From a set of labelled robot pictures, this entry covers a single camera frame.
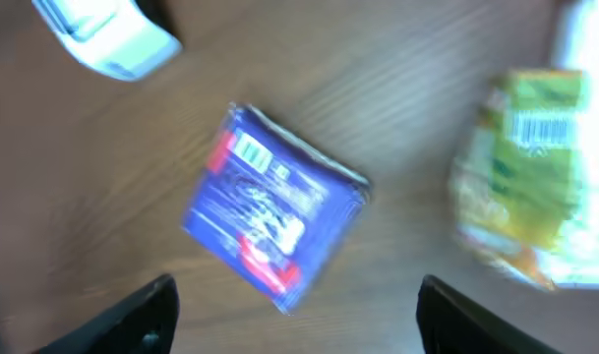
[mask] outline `barcode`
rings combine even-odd
[[[272,161],[272,153],[246,133],[239,135],[238,143],[233,148],[233,153],[259,173],[265,173]]]
[[[575,131],[570,112],[521,111],[512,116],[509,139],[526,148],[566,148]]]

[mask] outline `blue package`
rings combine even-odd
[[[232,106],[185,218],[206,248],[291,311],[366,202],[366,178],[253,106]]]

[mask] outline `white plastic object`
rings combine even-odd
[[[551,64],[557,69],[585,69],[584,55],[594,22],[596,2],[562,0]]]
[[[132,82],[181,51],[181,43],[157,24],[162,18],[150,1],[156,0],[32,0],[32,4],[79,62]]]

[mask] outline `white object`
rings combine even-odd
[[[32,4],[79,62],[131,82],[181,50],[172,34],[149,19],[158,16],[148,9],[149,1],[32,0]]]
[[[562,9],[554,54],[556,68],[581,70],[588,82],[585,111],[577,117],[583,201],[565,222],[565,258],[539,255],[561,288],[599,289],[599,0],[574,0]]]

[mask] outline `black object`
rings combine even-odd
[[[558,354],[433,275],[419,290],[417,323],[427,354]]]
[[[167,354],[179,316],[174,279],[162,275],[39,354]]]

